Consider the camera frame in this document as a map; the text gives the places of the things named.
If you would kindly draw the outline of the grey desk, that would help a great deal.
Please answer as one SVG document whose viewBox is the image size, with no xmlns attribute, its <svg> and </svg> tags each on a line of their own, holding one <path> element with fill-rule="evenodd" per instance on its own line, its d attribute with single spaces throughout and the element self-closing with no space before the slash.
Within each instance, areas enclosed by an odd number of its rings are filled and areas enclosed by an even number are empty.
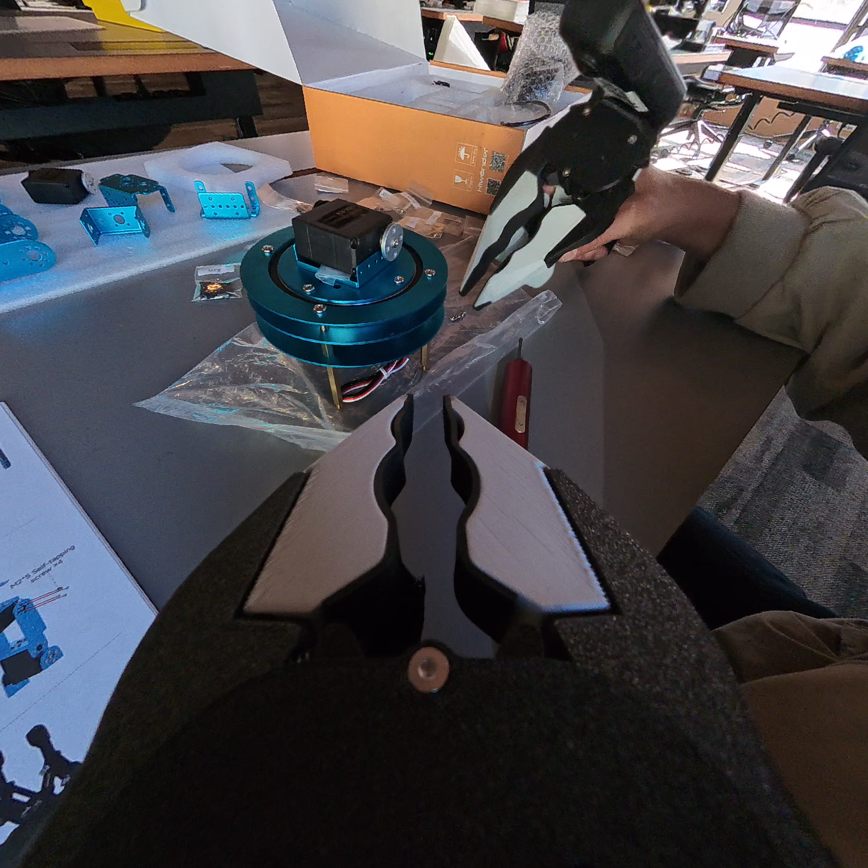
<svg viewBox="0 0 868 868">
<path fill-rule="evenodd" d="M 253 321 L 196 303 L 193 267 L 248 243 L 2 312 L 2 402 L 158 607 L 315 455 L 266 433 L 156 414 L 156 395 Z M 559 266 L 526 343 L 530 449 L 656 552 L 773 400 L 795 352 L 671 300 L 680 252 Z"/>
</svg>

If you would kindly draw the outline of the white instruction booklet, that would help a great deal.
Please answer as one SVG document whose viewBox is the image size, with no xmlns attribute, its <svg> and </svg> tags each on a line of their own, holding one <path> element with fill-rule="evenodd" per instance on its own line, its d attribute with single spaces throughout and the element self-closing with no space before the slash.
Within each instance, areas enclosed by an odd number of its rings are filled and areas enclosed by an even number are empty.
<svg viewBox="0 0 868 868">
<path fill-rule="evenodd" d="M 2 863 L 81 765 L 156 610 L 1 410 Z"/>
</svg>

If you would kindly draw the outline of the orange cardboard box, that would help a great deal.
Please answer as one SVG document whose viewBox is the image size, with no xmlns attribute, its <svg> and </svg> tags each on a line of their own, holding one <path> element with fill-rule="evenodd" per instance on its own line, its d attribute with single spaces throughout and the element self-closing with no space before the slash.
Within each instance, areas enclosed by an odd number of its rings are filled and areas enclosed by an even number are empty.
<svg viewBox="0 0 868 868">
<path fill-rule="evenodd" d="M 418 2 L 142 1 L 131 16 L 301 84 L 317 168 L 486 214 L 507 169 L 586 90 L 505 114 L 504 78 L 429 63 Z"/>
</svg>

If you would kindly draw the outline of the pile of small screw bags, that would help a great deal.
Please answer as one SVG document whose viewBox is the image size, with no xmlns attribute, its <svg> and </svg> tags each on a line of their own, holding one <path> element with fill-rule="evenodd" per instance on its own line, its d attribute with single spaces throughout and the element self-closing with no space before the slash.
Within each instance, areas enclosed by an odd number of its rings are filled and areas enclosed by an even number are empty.
<svg viewBox="0 0 868 868">
<path fill-rule="evenodd" d="M 468 263 L 482 229 L 480 218 L 456 216 L 434 208 L 431 200 L 418 187 L 397 192 L 380 188 L 362 197 L 344 191 L 343 187 L 349 185 L 344 179 L 315 175 L 312 184 L 312 192 L 298 199 L 285 194 L 288 189 L 285 182 L 276 182 L 259 190 L 259 200 L 269 208 L 297 213 L 310 211 L 313 205 L 335 198 L 357 201 L 363 207 L 389 215 L 404 230 L 433 241 L 449 263 L 450 280 L 459 279 L 459 267 Z M 240 257 L 194 268 L 194 302 L 241 298 L 243 294 Z"/>
</svg>

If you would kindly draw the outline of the clear plastic bag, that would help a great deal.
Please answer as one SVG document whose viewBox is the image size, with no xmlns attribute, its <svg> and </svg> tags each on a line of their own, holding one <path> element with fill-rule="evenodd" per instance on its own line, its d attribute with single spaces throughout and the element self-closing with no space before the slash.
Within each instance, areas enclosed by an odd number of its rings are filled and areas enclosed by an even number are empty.
<svg viewBox="0 0 868 868">
<path fill-rule="evenodd" d="M 170 417 L 264 432 L 305 450 L 331 450 L 383 407 L 407 392 L 423 422 L 441 394 L 460 395 L 546 325 L 561 308 L 550 290 L 519 290 L 474 310 L 450 288 L 443 328 L 423 371 L 414 355 L 373 396 L 336 409 L 324 369 L 279 353 L 251 325 L 207 356 L 179 381 L 138 407 Z"/>
</svg>

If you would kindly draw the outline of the white foam sheet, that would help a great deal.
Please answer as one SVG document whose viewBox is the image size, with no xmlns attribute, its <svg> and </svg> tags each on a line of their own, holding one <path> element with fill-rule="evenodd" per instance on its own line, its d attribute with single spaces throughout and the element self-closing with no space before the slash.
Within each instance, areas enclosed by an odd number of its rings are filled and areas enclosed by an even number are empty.
<svg viewBox="0 0 868 868">
<path fill-rule="evenodd" d="M 308 131 L 277 136 L 263 136 L 229 144 L 271 158 L 287 160 L 293 172 L 313 168 L 311 136 Z M 189 152 L 193 147 L 176 148 L 141 155 L 124 155 L 112 159 L 85 162 L 81 168 L 95 180 L 116 172 L 148 175 L 148 162 L 166 161 L 193 166 Z M 214 221 L 200 217 L 200 202 L 195 190 L 177 187 L 161 179 L 175 204 L 170 213 L 159 195 L 139 201 L 151 234 L 110 235 L 94 245 L 80 223 L 81 211 L 92 203 L 99 207 L 102 195 L 91 196 L 76 206 L 42 205 L 31 201 L 22 187 L 26 171 L 2 175 L 2 204 L 30 220 L 56 255 L 56 265 L 26 277 L 2 282 L 2 313 L 37 303 L 97 288 L 115 280 L 194 259 L 204 264 L 209 255 L 230 246 L 250 243 L 288 224 L 288 210 L 262 207 L 252 220 Z"/>
</svg>

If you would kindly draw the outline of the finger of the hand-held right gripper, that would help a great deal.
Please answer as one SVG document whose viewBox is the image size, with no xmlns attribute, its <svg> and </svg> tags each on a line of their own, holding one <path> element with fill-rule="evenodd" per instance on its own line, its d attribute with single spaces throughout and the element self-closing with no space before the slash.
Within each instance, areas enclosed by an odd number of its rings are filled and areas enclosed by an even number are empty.
<svg viewBox="0 0 868 868">
<path fill-rule="evenodd" d="M 511 185 L 501 187 L 503 198 L 494 205 L 462 280 L 466 296 L 493 265 L 498 266 L 478 298 L 504 298 L 518 288 L 540 288 L 551 277 L 544 261 L 539 229 L 546 216 L 547 197 L 539 178 L 523 172 Z"/>
<path fill-rule="evenodd" d="M 491 276 L 473 303 L 475 309 L 504 298 L 521 286 L 541 287 L 553 266 L 546 257 L 585 218 L 576 203 L 545 208 L 543 197 L 505 197 L 495 206 L 473 253 L 473 282 L 477 284 L 491 262 L 507 248 L 511 255 Z"/>
</svg>

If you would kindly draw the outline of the person's right hand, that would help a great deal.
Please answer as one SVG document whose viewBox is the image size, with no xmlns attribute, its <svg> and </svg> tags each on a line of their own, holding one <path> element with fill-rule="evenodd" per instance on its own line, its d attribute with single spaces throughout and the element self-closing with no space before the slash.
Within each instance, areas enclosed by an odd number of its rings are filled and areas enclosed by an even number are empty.
<svg viewBox="0 0 868 868">
<path fill-rule="evenodd" d="M 723 244 L 741 207 L 741 194 L 713 183 L 643 169 L 635 191 L 619 208 L 611 226 L 589 244 L 561 256 L 561 262 L 604 258 L 612 242 L 628 246 L 662 241 L 700 262 Z"/>
</svg>

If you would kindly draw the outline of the long perforated blue bracket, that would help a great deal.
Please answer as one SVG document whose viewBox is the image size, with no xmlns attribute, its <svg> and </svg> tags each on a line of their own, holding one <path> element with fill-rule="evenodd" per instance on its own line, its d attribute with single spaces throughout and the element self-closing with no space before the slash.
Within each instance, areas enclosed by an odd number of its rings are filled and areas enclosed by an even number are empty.
<svg viewBox="0 0 868 868">
<path fill-rule="evenodd" d="M 195 179 L 193 185 L 200 201 L 202 219 L 246 220 L 259 216 L 259 197 L 252 181 L 245 182 L 244 193 L 209 191 L 199 179 Z"/>
</svg>

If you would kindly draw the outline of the bubble wrap bundle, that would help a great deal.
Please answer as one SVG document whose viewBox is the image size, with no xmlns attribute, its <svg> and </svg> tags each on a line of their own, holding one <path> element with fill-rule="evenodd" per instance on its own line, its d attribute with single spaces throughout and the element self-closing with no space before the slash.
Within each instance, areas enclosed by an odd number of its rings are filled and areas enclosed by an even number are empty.
<svg viewBox="0 0 868 868">
<path fill-rule="evenodd" d="M 543 103 L 554 110 L 564 89 L 580 76 L 560 33 L 565 8 L 565 3 L 536 3 L 528 15 L 501 89 L 505 105 Z"/>
</svg>

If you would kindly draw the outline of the white foam frame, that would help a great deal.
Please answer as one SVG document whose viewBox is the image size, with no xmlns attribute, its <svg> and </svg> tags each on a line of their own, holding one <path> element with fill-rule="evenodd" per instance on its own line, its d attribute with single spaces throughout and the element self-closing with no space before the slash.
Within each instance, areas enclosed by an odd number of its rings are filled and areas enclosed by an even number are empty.
<svg viewBox="0 0 868 868">
<path fill-rule="evenodd" d="M 160 151 L 144 161 L 146 175 L 169 190 L 205 190 L 244 193 L 250 182 L 258 190 L 292 174 L 286 160 L 224 142 L 211 142 L 180 150 Z"/>
</svg>

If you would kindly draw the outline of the black servo motor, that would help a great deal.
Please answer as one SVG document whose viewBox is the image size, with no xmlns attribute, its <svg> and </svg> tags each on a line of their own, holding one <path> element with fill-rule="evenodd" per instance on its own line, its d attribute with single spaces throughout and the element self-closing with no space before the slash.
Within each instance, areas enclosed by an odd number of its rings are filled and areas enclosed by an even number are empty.
<svg viewBox="0 0 868 868">
<path fill-rule="evenodd" d="M 94 179 L 77 168 L 32 169 L 20 183 L 40 204 L 75 205 L 97 192 Z"/>
<path fill-rule="evenodd" d="M 319 201 L 293 218 L 292 229 L 298 266 L 332 286 L 362 286 L 404 248 L 404 229 L 386 212 L 351 201 Z"/>
</svg>

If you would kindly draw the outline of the person's tan jacket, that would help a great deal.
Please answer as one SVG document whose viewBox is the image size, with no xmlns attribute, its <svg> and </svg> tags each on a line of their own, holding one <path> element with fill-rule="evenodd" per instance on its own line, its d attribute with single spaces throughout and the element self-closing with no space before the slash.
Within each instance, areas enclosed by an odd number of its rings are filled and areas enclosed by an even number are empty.
<svg viewBox="0 0 868 868">
<path fill-rule="evenodd" d="M 786 611 L 713 634 L 799 809 L 844 866 L 867 865 L 867 624 Z"/>
</svg>

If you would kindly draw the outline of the blue round robot arm base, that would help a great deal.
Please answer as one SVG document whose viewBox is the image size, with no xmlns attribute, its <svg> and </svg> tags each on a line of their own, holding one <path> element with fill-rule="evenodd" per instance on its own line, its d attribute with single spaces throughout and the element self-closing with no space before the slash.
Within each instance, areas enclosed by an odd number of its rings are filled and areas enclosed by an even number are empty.
<svg viewBox="0 0 868 868">
<path fill-rule="evenodd" d="M 279 351 L 330 369 L 411 356 L 444 320 L 448 266 L 428 239 L 406 232 L 394 259 L 380 252 L 350 274 L 297 254 L 287 227 L 254 244 L 241 280 L 262 335 Z"/>
</svg>

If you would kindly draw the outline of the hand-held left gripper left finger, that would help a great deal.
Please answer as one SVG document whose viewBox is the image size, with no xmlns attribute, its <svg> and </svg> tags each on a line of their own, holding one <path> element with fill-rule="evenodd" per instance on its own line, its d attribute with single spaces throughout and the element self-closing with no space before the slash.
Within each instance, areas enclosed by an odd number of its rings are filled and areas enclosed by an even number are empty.
<svg viewBox="0 0 868 868">
<path fill-rule="evenodd" d="M 360 645 L 419 642 L 425 581 L 403 563 L 393 511 L 413 426 L 413 397 L 398 398 L 313 464 L 244 615 L 339 623 Z"/>
</svg>

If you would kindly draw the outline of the person's dark trousers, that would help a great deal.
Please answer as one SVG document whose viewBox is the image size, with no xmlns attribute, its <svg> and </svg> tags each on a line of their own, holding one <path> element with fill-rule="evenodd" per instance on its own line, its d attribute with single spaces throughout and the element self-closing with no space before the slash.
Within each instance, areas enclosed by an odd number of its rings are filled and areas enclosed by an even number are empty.
<svg viewBox="0 0 868 868">
<path fill-rule="evenodd" d="M 700 507 L 690 511 L 657 561 L 710 629 L 772 611 L 839 617 Z"/>
</svg>

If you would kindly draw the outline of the yellow plastic bin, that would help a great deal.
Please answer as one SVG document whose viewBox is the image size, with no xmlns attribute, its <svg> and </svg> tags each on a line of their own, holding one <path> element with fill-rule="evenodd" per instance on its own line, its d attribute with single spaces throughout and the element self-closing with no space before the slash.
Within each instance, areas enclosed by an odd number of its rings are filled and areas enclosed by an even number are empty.
<svg viewBox="0 0 868 868">
<path fill-rule="evenodd" d="M 93 12 L 95 18 L 101 23 L 119 24 L 153 33 L 164 32 L 158 27 L 130 16 L 122 1 L 82 1 L 82 3 Z"/>
</svg>

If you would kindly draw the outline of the small blue bracket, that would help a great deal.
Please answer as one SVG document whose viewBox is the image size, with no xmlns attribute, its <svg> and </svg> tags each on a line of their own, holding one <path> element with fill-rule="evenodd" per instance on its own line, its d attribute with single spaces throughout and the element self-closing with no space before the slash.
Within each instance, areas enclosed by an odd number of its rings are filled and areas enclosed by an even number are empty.
<svg viewBox="0 0 868 868">
<path fill-rule="evenodd" d="M 137 205 L 84 208 L 80 222 L 94 245 L 104 237 L 142 235 L 149 238 L 150 227 Z"/>
</svg>

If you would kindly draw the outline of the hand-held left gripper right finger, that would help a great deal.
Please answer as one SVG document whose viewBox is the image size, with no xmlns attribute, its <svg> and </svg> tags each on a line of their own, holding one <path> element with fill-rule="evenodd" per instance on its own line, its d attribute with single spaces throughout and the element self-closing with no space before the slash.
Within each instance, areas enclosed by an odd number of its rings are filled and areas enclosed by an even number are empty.
<svg viewBox="0 0 868 868">
<path fill-rule="evenodd" d="M 529 629 L 557 646 L 561 618 L 609 613 L 609 598 L 547 468 L 462 401 L 443 399 L 450 483 L 462 500 L 453 589 L 494 643 Z"/>
</svg>

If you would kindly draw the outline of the wooden edged desk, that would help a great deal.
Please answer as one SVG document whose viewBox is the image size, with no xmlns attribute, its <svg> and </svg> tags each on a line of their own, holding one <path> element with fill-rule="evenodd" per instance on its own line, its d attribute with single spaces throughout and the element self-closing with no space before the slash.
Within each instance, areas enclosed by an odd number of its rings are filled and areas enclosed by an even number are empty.
<svg viewBox="0 0 868 868">
<path fill-rule="evenodd" d="M 798 71 L 778 65 L 752 69 L 726 69 L 718 77 L 745 100 L 705 175 L 713 181 L 730 159 L 754 110 L 763 98 L 775 99 L 778 108 L 802 115 L 802 120 L 778 153 L 761 182 L 772 179 L 814 117 L 861 127 L 866 124 L 867 83 L 828 73 Z"/>
<path fill-rule="evenodd" d="M 71 16 L 2 16 L 2 82 L 179 74 L 189 87 L 121 99 L 97 84 L 95 97 L 3 107 L 2 140 L 223 119 L 234 122 L 240 138 L 256 137 L 262 107 L 255 71 L 166 32 Z"/>
</svg>

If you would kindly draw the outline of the red pen screwdriver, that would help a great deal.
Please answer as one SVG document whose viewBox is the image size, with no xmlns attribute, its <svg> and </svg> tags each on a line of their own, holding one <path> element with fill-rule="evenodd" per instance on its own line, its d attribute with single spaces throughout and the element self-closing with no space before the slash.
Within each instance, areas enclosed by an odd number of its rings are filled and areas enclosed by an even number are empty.
<svg viewBox="0 0 868 868">
<path fill-rule="evenodd" d="M 527 450 L 533 368 L 524 358 L 523 345 L 519 339 L 516 358 L 505 368 L 497 427 Z"/>
</svg>

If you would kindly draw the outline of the wide perforated blue bracket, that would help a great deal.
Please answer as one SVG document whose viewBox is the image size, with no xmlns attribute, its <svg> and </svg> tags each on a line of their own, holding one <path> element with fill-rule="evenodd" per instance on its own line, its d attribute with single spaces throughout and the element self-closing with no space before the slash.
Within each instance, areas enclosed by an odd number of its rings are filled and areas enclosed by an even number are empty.
<svg viewBox="0 0 868 868">
<path fill-rule="evenodd" d="M 138 197 L 158 193 L 167 210 L 175 212 L 168 190 L 154 179 L 117 173 L 100 179 L 98 187 L 106 204 L 113 208 L 137 207 Z"/>
</svg>

